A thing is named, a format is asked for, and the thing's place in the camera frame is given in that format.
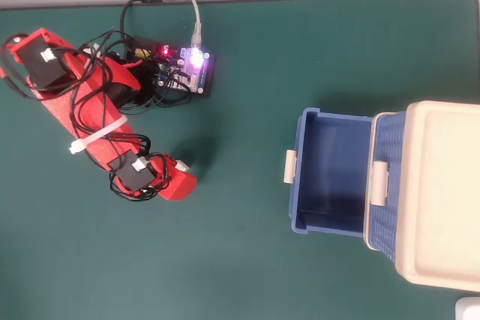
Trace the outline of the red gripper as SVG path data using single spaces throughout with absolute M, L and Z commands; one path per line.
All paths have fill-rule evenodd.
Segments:
M 197 186 L 197 178 L 189 173 L 185 164 L 168 165 L 169 183 L 158 194 L 167 201 L 181 201 L 189 196 Z

